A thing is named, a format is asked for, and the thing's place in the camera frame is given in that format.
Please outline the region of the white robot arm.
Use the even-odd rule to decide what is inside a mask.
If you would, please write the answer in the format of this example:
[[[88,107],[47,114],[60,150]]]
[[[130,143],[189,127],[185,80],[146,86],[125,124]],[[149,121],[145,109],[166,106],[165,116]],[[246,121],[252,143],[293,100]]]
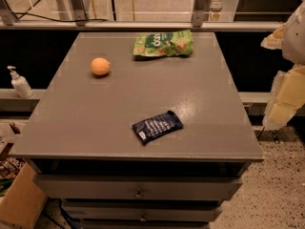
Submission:
[[[283,58],[294,63],[286,73],[277,72],[265,109],[263,126],[275,131],[286,126],[305,104],[305,1],[286,23],[262,40],[261,46],[282,50]]]

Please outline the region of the yellow foam padded gripper finger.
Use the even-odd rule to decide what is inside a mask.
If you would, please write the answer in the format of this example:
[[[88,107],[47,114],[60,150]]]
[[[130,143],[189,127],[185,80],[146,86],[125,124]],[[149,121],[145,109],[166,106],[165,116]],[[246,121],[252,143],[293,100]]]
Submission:
[[[286,73],[278,71],[265,109],[263,126],[267,131],[281,129],[304,104],[305,66],[294,65]]]

